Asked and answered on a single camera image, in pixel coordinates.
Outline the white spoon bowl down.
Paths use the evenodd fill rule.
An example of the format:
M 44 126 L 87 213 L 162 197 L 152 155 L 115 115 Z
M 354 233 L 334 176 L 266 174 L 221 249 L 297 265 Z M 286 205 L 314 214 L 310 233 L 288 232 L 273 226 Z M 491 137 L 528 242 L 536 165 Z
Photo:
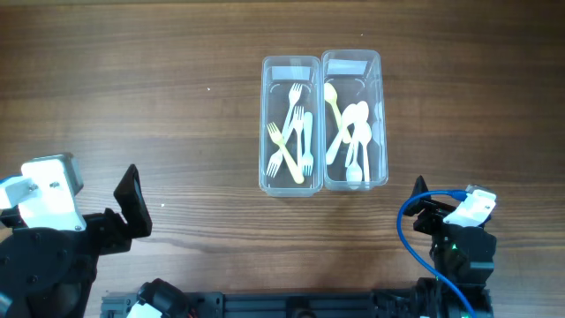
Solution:
M 350 184 L 361 182 L 363 179 L 363 172 L 360 166 L 358 165 L 358 137 L 356 133 L 354 133 L 352 136 L 350 147 L 346 155 L 346 163 L 347 163 L 347 170 L 346 170 L 347 182 Z

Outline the white spoon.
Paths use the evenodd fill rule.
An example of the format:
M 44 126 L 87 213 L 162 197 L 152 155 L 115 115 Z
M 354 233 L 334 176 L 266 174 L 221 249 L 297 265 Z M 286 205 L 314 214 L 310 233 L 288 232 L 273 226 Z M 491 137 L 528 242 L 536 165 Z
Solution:
M 358 106 L 356 103 L 350 104 L 345 108 L 342 114 L 342 121 L 338 133 L 330 144 L 326 153 L 326 164 L 331 165 L 336 157 L 337 151 L 343 141 L 344 134 L 347 132 L 347 127 L 352 124 L 357 118 Z
M 370 125 L 367 122 L 362 122 L 359 126 L 358 132 L 358 139 L 363 148 L 363 172 L 364 172 L 364 181 L 370 181 L 370 167 L 369 167 L 369 158 L 368 158 L 368 143 L 372 138 L 372 130 Z

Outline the white spoon crosswise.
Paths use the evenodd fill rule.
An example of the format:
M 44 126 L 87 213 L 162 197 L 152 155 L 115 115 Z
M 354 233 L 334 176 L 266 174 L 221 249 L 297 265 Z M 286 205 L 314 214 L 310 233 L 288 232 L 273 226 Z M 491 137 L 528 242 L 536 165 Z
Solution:
M 345 167 L 346 168 L 348 168 L 353 163 L 354 150 L 355 150 L 355 148 L 358 144 L 357 129 L 358 129 L 359 126 L 361 126 L 367 120 L 368 114 L 369 114 L 369 108 L 368 108 L 367 102 L 361 101 L 357 104 L 354 104 L 354 120 L 353 120 L 354 130 L 353 130 L 350 145 L 348 147 L 348 151 L 347 151 L 347 154 L 346 154 L 346 159 L 345 159 Z

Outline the light blue plastic fork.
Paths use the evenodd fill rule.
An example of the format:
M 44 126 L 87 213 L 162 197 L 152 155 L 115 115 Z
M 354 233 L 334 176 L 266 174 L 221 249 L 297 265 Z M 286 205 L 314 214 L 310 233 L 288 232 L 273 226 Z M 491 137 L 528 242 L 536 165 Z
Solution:
M 303 172 L 305 176 L 311 176 L 313 172 L 313 154 L 311 151 L 313 133 L 313 114 L 306 112 L 304 116 L 305 151 L 303 154 Z

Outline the yellow plastic spoon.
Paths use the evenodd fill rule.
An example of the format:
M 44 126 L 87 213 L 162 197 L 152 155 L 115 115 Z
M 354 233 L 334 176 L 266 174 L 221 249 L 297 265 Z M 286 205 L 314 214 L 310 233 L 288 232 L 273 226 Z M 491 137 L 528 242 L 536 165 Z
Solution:
M 342 114 L 337 107 L 337 92 L 333 85 L 329 82 L 324 84 L 324 100 L 328 102 L 334 113 L 337 128 L 342 126 Z

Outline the clear plastic fork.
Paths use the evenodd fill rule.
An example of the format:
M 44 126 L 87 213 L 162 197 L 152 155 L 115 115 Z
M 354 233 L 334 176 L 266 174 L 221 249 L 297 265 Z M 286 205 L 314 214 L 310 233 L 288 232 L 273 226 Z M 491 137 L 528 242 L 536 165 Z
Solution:
M 302 170 L 302 131 L 304 128 L 304 108 L 296 106 L 293 114 L 293 128 L 297 135 L 297 166 Z

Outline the yellow plastic fork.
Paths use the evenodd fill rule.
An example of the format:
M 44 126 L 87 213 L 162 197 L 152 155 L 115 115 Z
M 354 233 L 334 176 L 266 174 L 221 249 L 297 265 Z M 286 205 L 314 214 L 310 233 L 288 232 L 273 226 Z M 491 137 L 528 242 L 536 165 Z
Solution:
M 290 152 L 286 148 L 286 142 L 290 137 L 290 132 L 287 131 L 285 134 L 281 133 L 275 122 L 267 124 L 267 131 L 270 139 L 279 147 L 279 150 L 282 152 L 283 158 L 287 163 L 292 178 L 297 184 L 302 184 L 305 181 L 305 178 L 301 170 L 298 168 L 293 157 L 291 156 Z

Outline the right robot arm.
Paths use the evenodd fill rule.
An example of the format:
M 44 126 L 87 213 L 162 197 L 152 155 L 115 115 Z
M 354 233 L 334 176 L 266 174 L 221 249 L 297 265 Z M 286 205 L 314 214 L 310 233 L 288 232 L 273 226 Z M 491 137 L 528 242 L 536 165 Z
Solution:
M 486 281 L 494 270 L 497 239 L 485 230 L 496 194 L 479 185 L 464 190 L 428 189 L 416 179 L 396 221 L 399 239 L 433 276 L 420 278 L 410 292 L 412 317 L 492 317 Z M 431 237 L 429 264 L 410 246 L 402 217 L 415 216 L 413 230 Z

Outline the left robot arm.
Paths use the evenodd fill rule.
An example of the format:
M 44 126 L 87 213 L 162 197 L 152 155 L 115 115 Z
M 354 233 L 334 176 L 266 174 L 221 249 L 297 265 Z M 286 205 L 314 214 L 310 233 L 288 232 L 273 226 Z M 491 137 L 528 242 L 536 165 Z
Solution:
M 99 257 L 125 253 L 148 237 L 152 220 L 139 172 L 130 165 L 114 191 L 122 212 L 107 208 L 86 216 L 83 231 L 30 228 L 19 208 L 1 211 L 12 230 L 1 242 L 2 317 L 82 317 Z

